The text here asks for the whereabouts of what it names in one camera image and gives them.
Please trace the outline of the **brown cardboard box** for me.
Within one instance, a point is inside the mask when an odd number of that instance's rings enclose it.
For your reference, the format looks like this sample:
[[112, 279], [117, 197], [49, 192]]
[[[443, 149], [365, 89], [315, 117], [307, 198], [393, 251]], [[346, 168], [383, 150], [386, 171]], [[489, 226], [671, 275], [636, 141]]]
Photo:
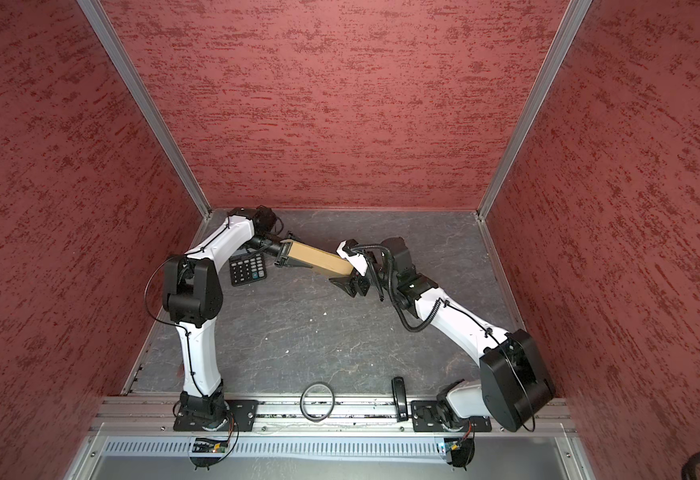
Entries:
[[354, 271], [352, 264], [336, 253], [330, 253], [291, 239], [284, 240], [280, 244], [277, 264], [285, 267], [311, 269], [328, 278], [347, 277]]

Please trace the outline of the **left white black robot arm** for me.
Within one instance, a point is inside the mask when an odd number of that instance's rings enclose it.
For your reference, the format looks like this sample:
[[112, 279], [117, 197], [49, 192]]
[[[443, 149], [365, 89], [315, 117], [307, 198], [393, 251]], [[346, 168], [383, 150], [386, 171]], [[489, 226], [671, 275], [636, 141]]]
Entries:
[[179, 335], [184, 366], [180, 411], [198, 422], [220, 423], [227, 411], [215, 347], [224, 300], [219, 271], [245, 244], [265, 239], [277, 223], [268, 207], [234, 209], [198, 245], [164, 264], [162, 308]]

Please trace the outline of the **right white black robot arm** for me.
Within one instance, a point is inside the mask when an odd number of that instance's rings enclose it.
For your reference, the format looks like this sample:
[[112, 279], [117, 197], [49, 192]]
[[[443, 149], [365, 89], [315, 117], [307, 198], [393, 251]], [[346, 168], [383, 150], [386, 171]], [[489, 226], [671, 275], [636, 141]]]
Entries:
[[400, 237], [377, 244], [347, 240], [337, 254], [390, 301], [406, 331], [435, 328], [478, 366], [477, 380], [458, 380], [438, 393], [436, 415], [441, 425], [457, 430], [472, 417], [490, 417], [511, 432], [536, 428], [536, 414], [556, 393], [527, 331], [510, 332], [460, 305], [416, 269]]

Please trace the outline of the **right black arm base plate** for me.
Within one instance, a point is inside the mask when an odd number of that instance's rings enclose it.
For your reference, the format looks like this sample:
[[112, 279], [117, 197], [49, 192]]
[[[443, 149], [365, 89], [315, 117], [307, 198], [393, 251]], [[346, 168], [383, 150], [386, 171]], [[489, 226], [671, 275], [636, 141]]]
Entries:
[[448, 410], [444, 402], [415, 400], [410, 403], [410, 418], [415, 432], [443, 432], [450, 434], [488, 433], [492, 431], [487, 416], [461, 418]]

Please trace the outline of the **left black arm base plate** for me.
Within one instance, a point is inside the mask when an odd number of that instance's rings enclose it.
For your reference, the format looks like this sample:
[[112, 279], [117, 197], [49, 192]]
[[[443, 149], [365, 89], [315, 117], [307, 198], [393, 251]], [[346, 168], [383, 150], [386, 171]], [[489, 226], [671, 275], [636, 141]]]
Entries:
[[259, 403], [256, 400], [212, 402], [200, 397], [179, 401], [173, 430], [177, 432], [222, 433], [230, 429], [250, 432]]

